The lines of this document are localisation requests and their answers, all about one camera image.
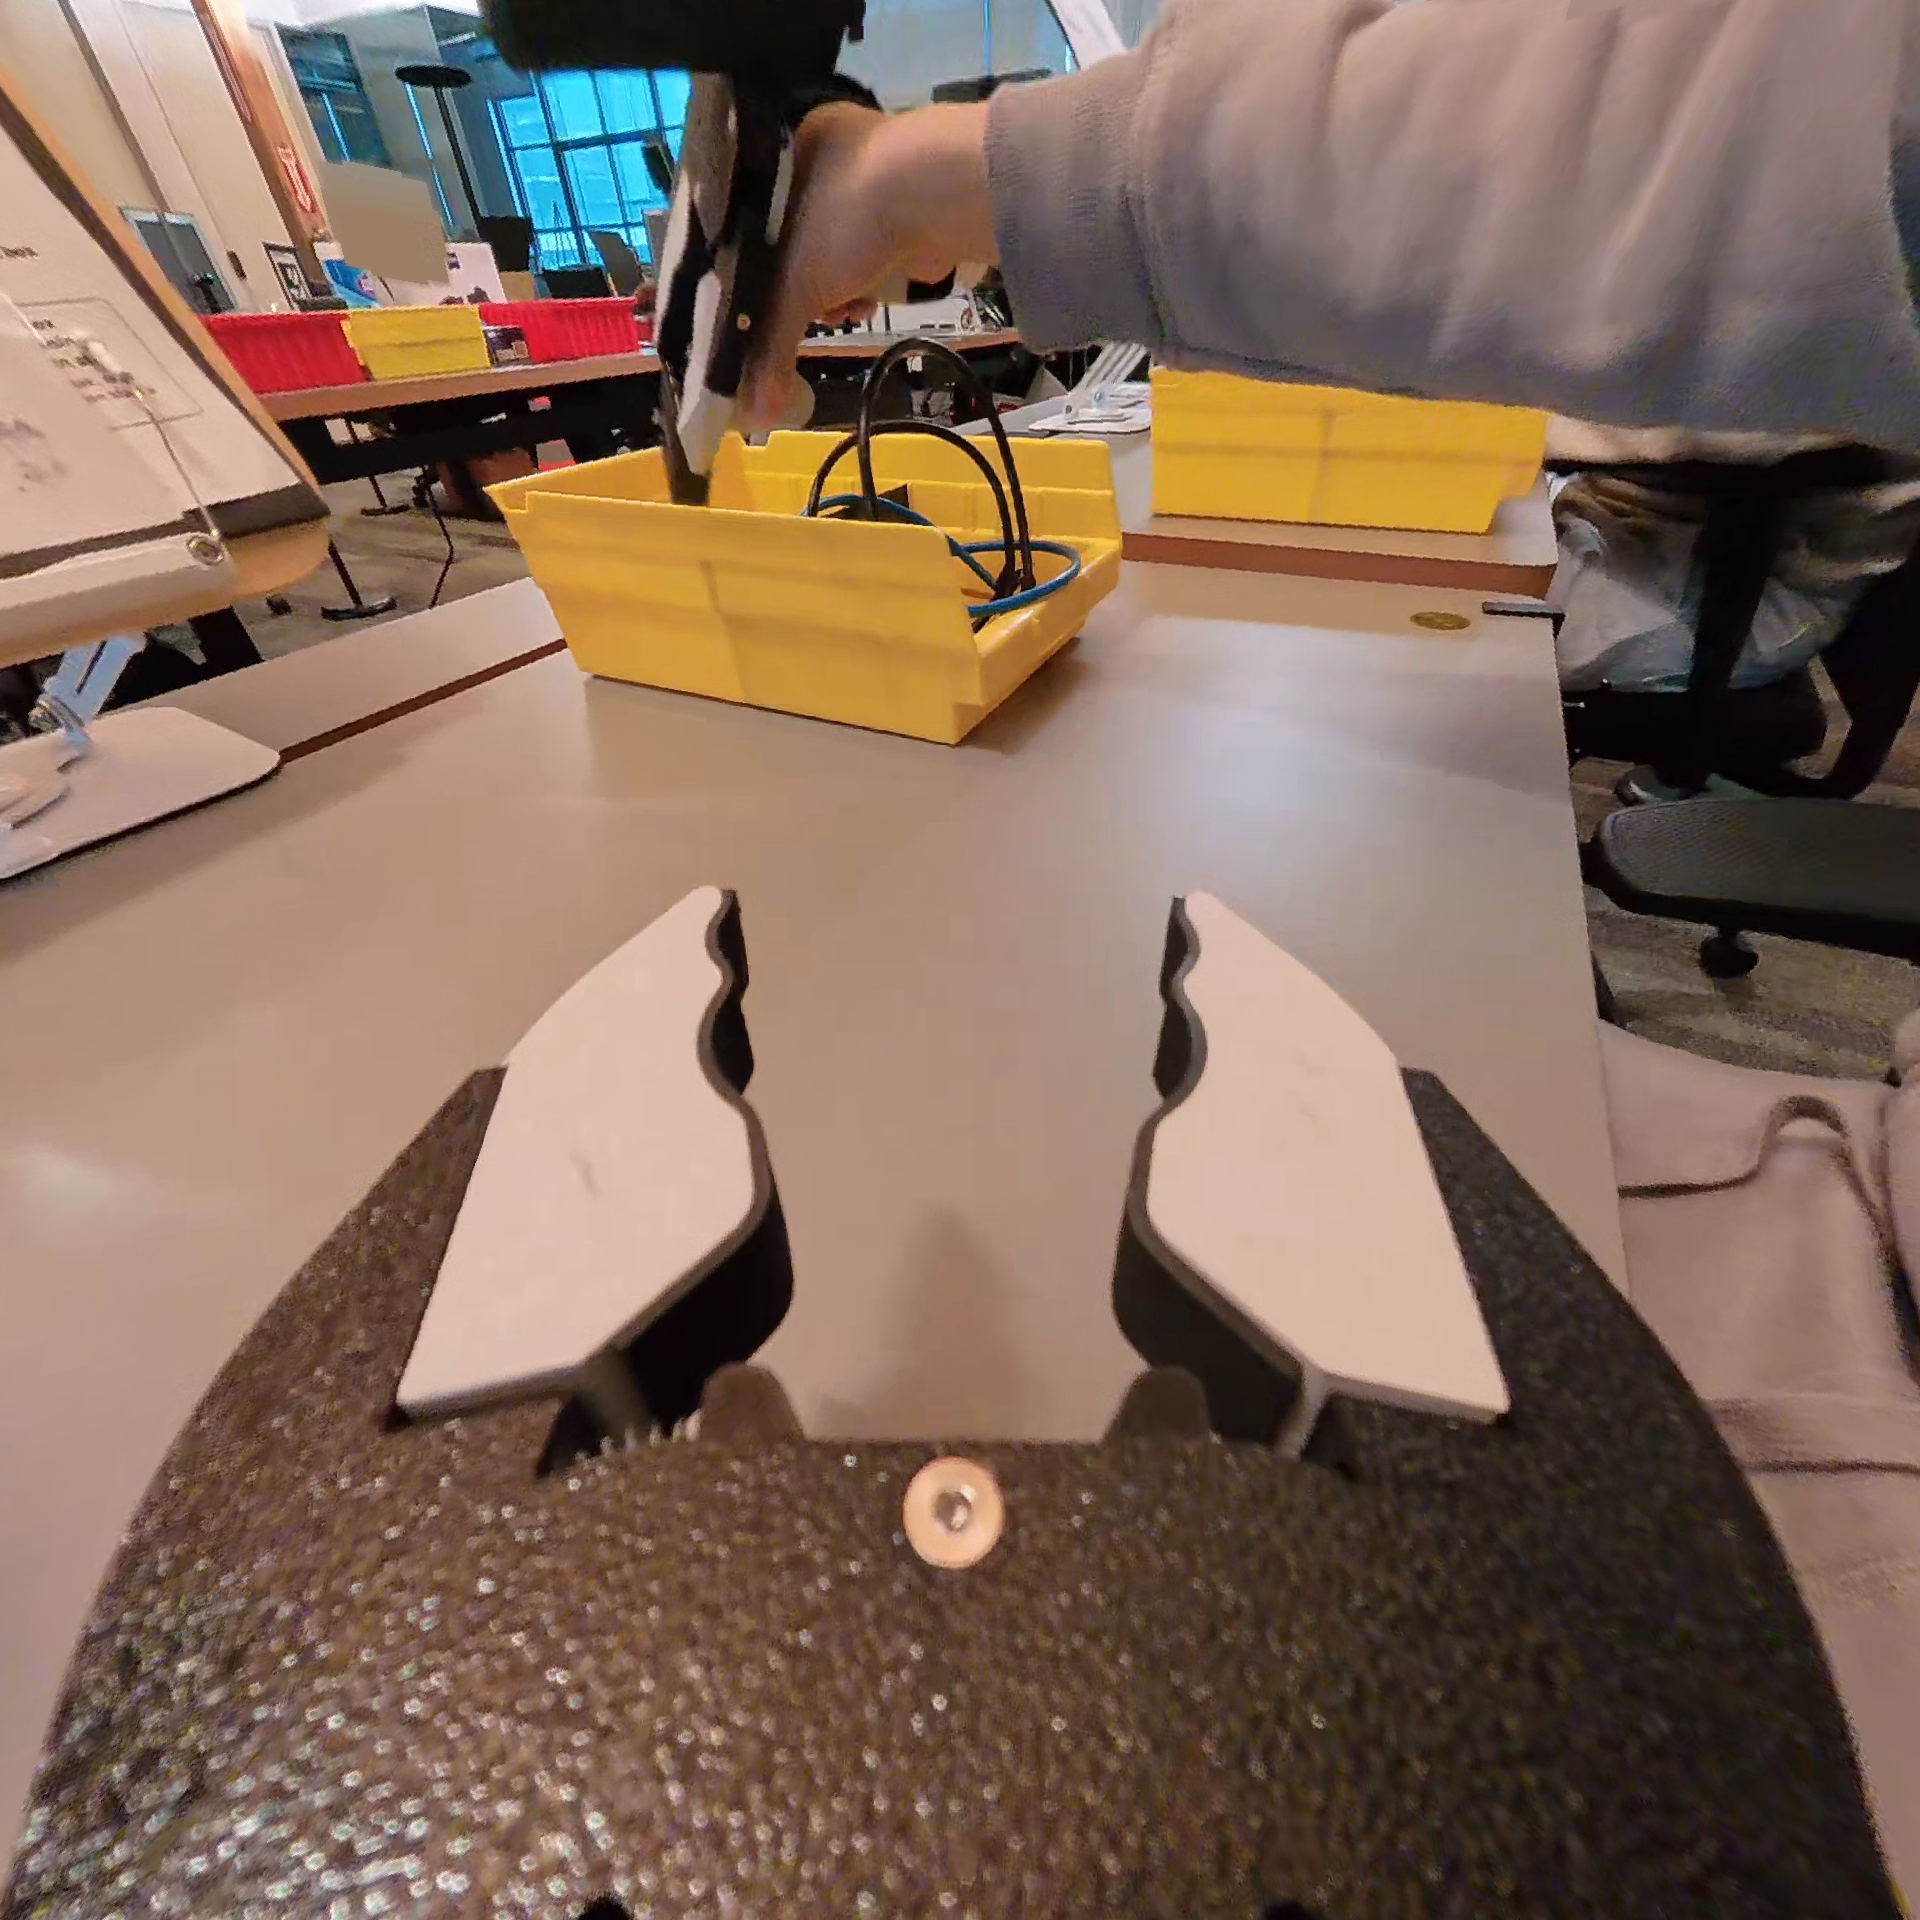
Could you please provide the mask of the red ridged bin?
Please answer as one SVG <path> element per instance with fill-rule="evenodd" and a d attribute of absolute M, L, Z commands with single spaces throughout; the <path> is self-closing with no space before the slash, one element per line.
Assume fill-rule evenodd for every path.
<path fill-rule="evenodd" d="M 489 334 L 517 335 L 536 366 L 640 353 L 654 324 L 619 298 L 485 301 L 478 315 Z"/>
<path fill-rule="evenodd" d="M 368 383 L 338 310 L 209 315 L 206 334 L 253 394 L 310 394 Z"/>

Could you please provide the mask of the long work table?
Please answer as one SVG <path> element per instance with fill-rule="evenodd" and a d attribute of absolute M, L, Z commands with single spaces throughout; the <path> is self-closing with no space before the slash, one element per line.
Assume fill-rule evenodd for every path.
<path fill-rule="evenodd" d="M 396 418 L 408 409 L 434 405 L 481 405 L 492 409 L 509 401 L 539 403 L 544 409 L 581 397 L 586 389 L 609 389 L 621 382 L 657 379 L 657 353 L 619 353 L 558 364 L 524 364 L 505 369 L 468 369 L 444 375 L 411 375 L 398 379 L 362 379 L 320 389 L 276 391 L 259 403 L 281 427 L 299 420 L 376 420 Z"/>

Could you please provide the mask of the grey desk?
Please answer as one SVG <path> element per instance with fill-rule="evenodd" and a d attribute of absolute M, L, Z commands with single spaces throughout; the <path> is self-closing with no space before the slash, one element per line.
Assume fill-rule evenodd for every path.
<path fill-rule="evenodd" d="M 1142 436 L 1117 442 L 1114 486 L 1123 557 L 1142 565 L 1345 586 L 1544 597 L 1556 569 L 1545 483 L 1496 510 L 1483 535 L 1334 529 L 1321 524 L 1166 516 L 1153 510 L 1154 463 Z"/>
<path fill-rule="evenodd" d="M 276 771 L 5 881 L 5 972 L 69 942 L 132 969 L 153 918 L 194 921 L 222 953 L 310 893 L 346 901 L 379 862 L 355 820 L 365 793 L 438 724 L 433 711 L 561 652 L 544 595 L 520 580 L 121 711 L 240 737 Z"/>
<path fill-rule="evenodd" d="M 1420 609 L 1473 618 L 1422 631 Z M 376 876 L 213 951 L 5 972 L 5 1849 L 105 1561 L 276 1289 L 468 1071 L 738 897 L 810 1433 L 1092 1438 L 1169 903 L 1212 891 L 1437 1071 L 1622 1274 L 1545 623 L 1128 567 L 956 749 L 586 679 L 433 711 Z"/>

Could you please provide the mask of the person's right hand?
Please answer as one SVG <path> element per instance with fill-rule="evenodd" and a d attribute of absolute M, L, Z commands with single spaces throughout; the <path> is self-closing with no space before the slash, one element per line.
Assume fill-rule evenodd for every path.
<path fill-rule="evenodd" d="M 996 261 L 988 123 L 986 102 L 827 102 L 803 118 L 774 287 L 736 397 L 744 433 L 785 415 L 812 323 L 872 309 L 897 282 Z"/>

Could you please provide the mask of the yellow divided plastic bin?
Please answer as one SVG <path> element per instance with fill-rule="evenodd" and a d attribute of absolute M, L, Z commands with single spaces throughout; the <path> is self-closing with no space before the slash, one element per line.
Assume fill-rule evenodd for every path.
<path fill-rule="evenodd" d="M 492 486 L 571 661 L 600 681 L 956 746 L 1085 629 L 1121 577 L 1092 438 L 726 436 L 710 505 L 659 449 Z"/>

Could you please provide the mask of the white task sheet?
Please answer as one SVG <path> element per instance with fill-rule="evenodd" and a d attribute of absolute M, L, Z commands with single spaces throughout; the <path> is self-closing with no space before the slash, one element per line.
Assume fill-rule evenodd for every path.
<path fill-rule="evenodd" d="M 138 547 L 325 516 L 46 139 L 5 102 L 5 578 Z"/>

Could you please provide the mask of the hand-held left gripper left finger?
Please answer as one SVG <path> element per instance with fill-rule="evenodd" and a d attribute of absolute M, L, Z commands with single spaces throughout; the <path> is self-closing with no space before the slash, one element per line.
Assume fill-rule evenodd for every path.
<path fill-rule="evenodd" d="M 693 887 L 517 1042 L 401 1369 L 408 1423 L 561 1401 L 609 1450 L 696 1438 L 780 1330 L 744 932 L 729 887 Z"/>

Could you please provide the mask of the black floor lamp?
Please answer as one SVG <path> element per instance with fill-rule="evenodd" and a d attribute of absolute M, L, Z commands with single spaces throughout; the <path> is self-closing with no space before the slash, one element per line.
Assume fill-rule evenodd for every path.
<path fill-rule="evenodd" d="M 464 150 L 464 138 L 459 131 L 457 113 L 451 106 L 453 97 L 474 83 L 472 75 L 457 63 L 409 61 L 396 66 L 396 79 L 411 89 L 413 97 L 428 94 L 434 100 L 444 129 L 444 143 L 464 195 L 466 225 L 472 227 L 472 233 L 478 236 L 485 207 L 474 186 L 474 173 Z"/>

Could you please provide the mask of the white plastic bag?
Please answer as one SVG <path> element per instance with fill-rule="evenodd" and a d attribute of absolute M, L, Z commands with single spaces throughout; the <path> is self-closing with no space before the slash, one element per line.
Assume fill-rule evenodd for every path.
<path fill-rule="evenodd" d="M 1554 476 L 1549 503 L 1562 689 L 1686 690 L 1705 602 L 1708 503 L 1592 470 Z M 1810 561 L 1803 545 L 1786 545 L 1768 567 L 1733 689 L 1782 681 L 1837 635 L 1854 593 L 1821 583 Z"/>

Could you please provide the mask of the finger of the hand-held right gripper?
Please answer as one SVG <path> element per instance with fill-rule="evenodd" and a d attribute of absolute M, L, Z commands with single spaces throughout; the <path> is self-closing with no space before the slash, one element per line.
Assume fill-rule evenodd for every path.
<path fill-rule="evenodd" d="M 689 362 L 696 466 L 710 466 L 736 426 L 741 387 L 778 282 L 787 150 L 683 150 L 700 220 L 700 286 Z"/>
<path fill-rule="evenodd" d="M 662 436 L 693 450 L 689 362 L 700 286 L 700 220 L 690 180 L 676 180 L 657 250 L 657 357 L 661 364 Z"/>

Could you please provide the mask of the small yellow bin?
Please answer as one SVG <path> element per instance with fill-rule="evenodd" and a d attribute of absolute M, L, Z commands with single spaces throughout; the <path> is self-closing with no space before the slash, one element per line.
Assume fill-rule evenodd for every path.
<path fill-rule="evenodd" d="M 472 303 L 353 309 L 342 335 L 370 382 L 453 378 L 493 366 L 482 313 Z"/>

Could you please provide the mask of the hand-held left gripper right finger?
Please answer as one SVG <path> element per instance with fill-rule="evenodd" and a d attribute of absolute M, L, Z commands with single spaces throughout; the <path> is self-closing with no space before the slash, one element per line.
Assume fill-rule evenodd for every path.
<path fill-rule="evenodd" d="M 1496 1430 L 1512 1390 L 1393 1047 L 1208 891 L 1169 907 L 1158 1009 L 1114 1261 L 1146 1374 L 1115 1428 L 1293 1458 L 1352 1404 Z"/>

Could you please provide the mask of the wooden document stand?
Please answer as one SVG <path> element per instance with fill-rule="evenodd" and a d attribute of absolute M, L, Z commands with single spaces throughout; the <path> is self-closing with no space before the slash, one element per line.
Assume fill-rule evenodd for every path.
<path fill-rule="evenodd" d="M 98 198 L 52 131 L 16 97 L 11 102 L 46 139 L 86 198 L 118 230 L 123 246 L 158 298 L 182 321 L 193 315 L 128 225 Z M 222 541 L 193 538 L 73 561 L 30 578 L 5 578 L 5 666 L 56 655 L 56 675 L 38 695 L 33 731 L 2 755 L 2 876 L 33 874 L 169 813 L 194 809 L 276 771 L 278 756 L 244 738 L 201 729 L 187 718 L 149 724 L 105 711 L 105 701 L 149 631 L 219 612 L 242 597 L 293 586 L 323 554 L 329 507 L 313 473 L 270 420 L 266 406 L 210 346 L 216 366 L 248 397 L 257 420 L 316 486 L 325 516 L 275 533 Z"/>

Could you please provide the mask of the black office chair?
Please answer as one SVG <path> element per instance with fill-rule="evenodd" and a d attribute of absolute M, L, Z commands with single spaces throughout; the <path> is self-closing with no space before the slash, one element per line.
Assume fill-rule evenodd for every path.
<path fill-rule="evenodd" d="M 1619 436 L 1549 459 L 1708 503 L 1686 690 L 1564 690 L 1568 764 L 1619 761 L 1582 876 L 1630 914 L 1699 923 L 1708 975 L 1763 932 L 1916 964 L 1916 809 L 1868 807 L 1916 703 L 1916 457 L 1833 438 Z M 1733 689 L 1769 565 L 1850 586 L 1833 642 Z"/>

